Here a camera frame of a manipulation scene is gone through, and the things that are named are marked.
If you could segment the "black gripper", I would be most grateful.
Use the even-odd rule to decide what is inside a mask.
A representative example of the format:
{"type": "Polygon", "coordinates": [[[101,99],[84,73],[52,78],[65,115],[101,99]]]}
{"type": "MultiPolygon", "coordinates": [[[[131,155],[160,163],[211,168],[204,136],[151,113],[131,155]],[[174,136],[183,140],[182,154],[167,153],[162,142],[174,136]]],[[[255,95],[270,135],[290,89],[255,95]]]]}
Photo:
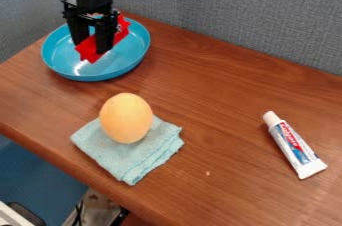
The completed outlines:
{"type": "Polygon", "coordinates": [[[95,25],[96,53],[103,54],[114,47],[114,36],[118,21],[110,18],[114,15],[112,0],[61,0],[64,4],[63,17],[67,20],[73,44],[79,45],[89,36],[88,26],[92,24],[92,14],[105,18],[95,25]]]}

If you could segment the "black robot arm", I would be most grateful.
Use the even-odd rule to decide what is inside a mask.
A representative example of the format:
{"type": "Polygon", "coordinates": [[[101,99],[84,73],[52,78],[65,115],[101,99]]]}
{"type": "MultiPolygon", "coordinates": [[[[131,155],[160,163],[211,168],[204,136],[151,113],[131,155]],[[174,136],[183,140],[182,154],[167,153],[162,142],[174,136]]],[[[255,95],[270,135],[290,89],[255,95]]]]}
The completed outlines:
{"type": "Polygon", "coordinates": [[[61,0],[73,44],[101,55],[114,47],[119,12],[112,0],[61,0]]]}

